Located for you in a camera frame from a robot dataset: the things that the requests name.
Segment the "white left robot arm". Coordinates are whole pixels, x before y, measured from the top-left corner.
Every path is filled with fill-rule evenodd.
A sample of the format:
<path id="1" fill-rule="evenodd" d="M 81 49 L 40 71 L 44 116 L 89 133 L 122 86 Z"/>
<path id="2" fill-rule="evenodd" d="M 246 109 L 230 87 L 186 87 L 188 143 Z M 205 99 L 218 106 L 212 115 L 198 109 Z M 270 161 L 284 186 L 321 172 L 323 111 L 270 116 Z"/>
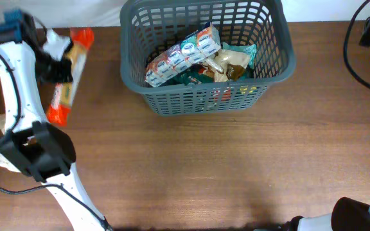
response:
<path id="1" fill-rule="evenodd" d="M 0 24 L 0 80 L 5 113 L 0 116 L 0 166 L 32 177 L 47 189 L 75 230 L 110 230 L 76 168 L 76 151 L 65 125 L 94 41 L 89 28 L 61 36 L 12 9 Z"/>

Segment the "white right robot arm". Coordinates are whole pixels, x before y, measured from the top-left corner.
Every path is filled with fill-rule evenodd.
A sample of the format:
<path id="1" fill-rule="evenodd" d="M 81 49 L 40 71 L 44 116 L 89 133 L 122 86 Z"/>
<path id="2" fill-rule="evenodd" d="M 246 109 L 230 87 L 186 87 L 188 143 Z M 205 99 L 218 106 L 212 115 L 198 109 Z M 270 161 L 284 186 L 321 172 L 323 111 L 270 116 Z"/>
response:
<path id="1" fill-rule="evenodd" d="M 370 17 L 367 18 L 360 46 L 370 47 Z M 297 216 L 281 225 L 279 230 L 370 230 L 370 205 L 351 198 L 339 199 L 330 214 L 305 218 Z"/>

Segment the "Kleenex tissue multipack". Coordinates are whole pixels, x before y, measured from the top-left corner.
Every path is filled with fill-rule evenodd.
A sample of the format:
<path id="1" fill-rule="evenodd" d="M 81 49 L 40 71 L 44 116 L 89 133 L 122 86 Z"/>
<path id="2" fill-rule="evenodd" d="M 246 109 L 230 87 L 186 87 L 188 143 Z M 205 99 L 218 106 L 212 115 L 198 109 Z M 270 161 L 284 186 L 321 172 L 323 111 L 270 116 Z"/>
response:
<path id="1" fill-rule="evenodd" d="M 145 81 L 159 87 L 192 65 L 202 63 L 221 49 L 219 31 L 212 22 L 162 52 L 145 69 Z"/>

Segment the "green Nescafe coffee bag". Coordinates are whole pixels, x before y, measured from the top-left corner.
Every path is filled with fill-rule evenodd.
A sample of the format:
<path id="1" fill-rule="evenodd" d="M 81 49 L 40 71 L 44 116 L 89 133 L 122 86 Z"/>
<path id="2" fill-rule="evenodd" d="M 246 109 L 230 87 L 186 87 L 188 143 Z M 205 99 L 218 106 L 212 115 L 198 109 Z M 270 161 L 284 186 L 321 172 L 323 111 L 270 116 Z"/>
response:
<path id="1" fill-rule="evenodd" d="M 216 69 L 193 65 L 166 82 L 166 85 L 197 85 L 201 83 L 227 82 L 244 80 L 247 77 L 247 70 L 230 68 L 225 74 L 220 74 Z"/>

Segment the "beige paper bag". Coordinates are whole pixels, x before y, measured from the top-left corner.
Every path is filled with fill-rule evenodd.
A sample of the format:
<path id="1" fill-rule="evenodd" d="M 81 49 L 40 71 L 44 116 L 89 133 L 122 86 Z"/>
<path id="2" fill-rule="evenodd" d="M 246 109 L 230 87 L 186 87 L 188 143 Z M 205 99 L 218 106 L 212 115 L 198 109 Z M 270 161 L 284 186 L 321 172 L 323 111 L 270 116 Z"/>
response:
<path id="1" fill-rule="evenodd" d="M 0 114 L 0 131 L 4 135 L 5 130 L 5 122 L 6 122 L 6 115 Z M 14 173 L 20 173 L 20 171 L 4 156 L 0 153 L 0 167 L 3 167 L 7 169 L 8 171 L 14 172 Z"/>

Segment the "beige snack bag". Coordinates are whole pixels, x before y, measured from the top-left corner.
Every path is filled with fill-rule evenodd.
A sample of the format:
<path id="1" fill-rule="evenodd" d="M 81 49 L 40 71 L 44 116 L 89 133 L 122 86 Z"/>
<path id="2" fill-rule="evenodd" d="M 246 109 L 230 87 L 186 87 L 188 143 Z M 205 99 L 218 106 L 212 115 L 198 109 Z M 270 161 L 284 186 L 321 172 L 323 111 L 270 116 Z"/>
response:
<path id="1" fill-rule="evenodd" d="M 202 65 L 213 72 L 215 82 L 237 81 L 246 72 L 251 56 L 243 52 L 220 49 Z"/>

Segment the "teal wet wipes packet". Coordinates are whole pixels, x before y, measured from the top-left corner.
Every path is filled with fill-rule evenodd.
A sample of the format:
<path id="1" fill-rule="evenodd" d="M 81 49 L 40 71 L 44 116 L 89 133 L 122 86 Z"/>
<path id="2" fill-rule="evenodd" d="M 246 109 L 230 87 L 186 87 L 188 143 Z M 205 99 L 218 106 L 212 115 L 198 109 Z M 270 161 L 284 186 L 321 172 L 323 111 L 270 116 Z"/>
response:
<path id="1" fill-rule="evenodd" d="M 241 53 L 245 53 L 246 55 L 249 55 L 250 56 L 249 67 L 251 69 L 254 68 L 254 59 L 257 53 L 257 47 L 255 44 L 249 45 L 249 46 L 233 46 L 233 45 L 227 44 L 226 42 L 222 42 L 222 48 L 226 50 L 241 52 Z"/>

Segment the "San Remo spaghetti packet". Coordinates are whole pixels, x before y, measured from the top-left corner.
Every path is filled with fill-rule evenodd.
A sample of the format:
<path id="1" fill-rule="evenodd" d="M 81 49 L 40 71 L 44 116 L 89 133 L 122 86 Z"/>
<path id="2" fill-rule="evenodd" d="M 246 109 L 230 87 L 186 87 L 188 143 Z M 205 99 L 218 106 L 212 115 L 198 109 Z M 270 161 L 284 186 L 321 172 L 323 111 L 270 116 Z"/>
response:
<path id="1" fill-rule="evenodd" d="M 68 37 L 71 38 L 73 46 L 67 49 L 66 56 L 72 62 L 71 74 L 73 81 L 55 85 L 53 99 L 46 112 L 48 121 L 60 126 L 67 124 L 67 118 L 85 67 L 87 54 L 94 42 L 94 32 L 91 28 L 71 29 Z"/>

